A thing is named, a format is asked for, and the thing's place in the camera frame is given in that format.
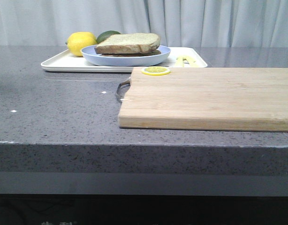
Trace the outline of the yellow plastic knife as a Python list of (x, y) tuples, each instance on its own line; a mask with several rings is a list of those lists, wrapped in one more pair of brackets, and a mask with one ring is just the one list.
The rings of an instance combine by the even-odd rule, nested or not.
[(191, 56), (183, 56), (183, 61), (187, 61), (191, 68), (197, 68), (198, 67), (195, 59)]

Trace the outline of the front yellow lemon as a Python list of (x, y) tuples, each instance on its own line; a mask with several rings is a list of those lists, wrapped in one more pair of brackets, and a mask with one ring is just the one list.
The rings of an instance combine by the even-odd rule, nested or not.
[(66, 41), (69, 51), (78, 57), (82, 57), (81, 50), (90, 45), (96, 45), (96, 37), (91, 32), (75, 32), (72, 33)]

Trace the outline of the green lime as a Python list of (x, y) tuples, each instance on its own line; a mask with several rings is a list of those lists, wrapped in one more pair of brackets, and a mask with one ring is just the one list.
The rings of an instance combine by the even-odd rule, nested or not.
[(116, 34), (121, 34), (121, 33), (118, 31), (115, 31), (115, 30), (105, 31), (105, 32), (98, 35), (98, 37), (96, 38), (96, 42), (97, 42), (97, 44), (99, 44), (99, 43), (103, 42), (104, 40), (106, 40), (107, 38), (109, 38), (111, 35), (116, 35)]

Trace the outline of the grey curtain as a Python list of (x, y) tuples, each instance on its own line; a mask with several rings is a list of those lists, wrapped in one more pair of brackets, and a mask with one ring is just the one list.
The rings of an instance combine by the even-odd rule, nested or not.
[(152, 32), (167, 46), (288, 47), (288, 0), (0, 0), (0, 45)]

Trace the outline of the white rectangular tray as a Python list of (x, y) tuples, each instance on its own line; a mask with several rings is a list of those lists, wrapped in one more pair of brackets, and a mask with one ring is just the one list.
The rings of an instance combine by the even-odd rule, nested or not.
[[(163, 67), (173, 67), (179, 55), (191, 56), (196, 60), (200, 68), (209, 65), (192, 48), (189, 47), (170, 47), (170, 54), (164, 62), (160, 63)], [(41, 67), (50, 72), (87, 72), (87, 73), (130, 73), (133, 67), (125, 66), (97, 66), (88, 62), (84, 57), (76, 57), (69, 50), (65, 50), (41, 63)]]

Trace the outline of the yellow plastic fork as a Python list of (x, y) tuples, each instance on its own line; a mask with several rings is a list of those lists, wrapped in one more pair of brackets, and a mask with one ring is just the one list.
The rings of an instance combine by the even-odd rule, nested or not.
[(184, 56), (178, 56), (175, 62), (175, 68), (183, 68), (184, 67)]

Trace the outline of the bread slice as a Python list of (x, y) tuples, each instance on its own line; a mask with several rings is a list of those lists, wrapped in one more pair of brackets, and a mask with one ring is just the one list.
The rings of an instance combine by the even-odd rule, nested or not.
[(154, 50), (152, 52), (147, 53), (111, 53), (111, 54), (100, 54), (100, 56), (104, 57), (143, 57), (143, 56), (153, 56), (160, 55), (161, 51)]
[(154, 33), (114, 34), (94, 49), (97, 54), (150, 53), (158, 49), (160, 36)]

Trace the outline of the lemon slice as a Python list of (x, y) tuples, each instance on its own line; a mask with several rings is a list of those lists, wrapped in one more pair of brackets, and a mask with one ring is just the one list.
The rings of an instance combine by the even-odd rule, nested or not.
[(151, 66), (151, 67), (144, 67), (141, 69), (141, 73), (144, 75), (151, 75), (151, 76), (162, 76), (167, 75), (171, 71), (167, 67), (161, 66)]

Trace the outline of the light blue plate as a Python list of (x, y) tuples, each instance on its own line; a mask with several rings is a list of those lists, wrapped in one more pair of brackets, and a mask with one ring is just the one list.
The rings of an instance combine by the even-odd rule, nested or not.
[(96, 45), (90, 45), (81, 50), (83, 57), (90, 63), (97, 66), (116, 66), (116, 67), (137, 67), (153, 66), (164, 62), (170, 55), (171, 49), (160, 45), (158, 50), (161, 54), (137, 57), (111, 57), (102, 56), (95, 52)]

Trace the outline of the wooden cutting board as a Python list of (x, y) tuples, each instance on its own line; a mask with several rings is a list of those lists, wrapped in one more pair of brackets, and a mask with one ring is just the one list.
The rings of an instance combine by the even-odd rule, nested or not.
[(288, 132), (288, 68), (133, 69), (122, 128)]

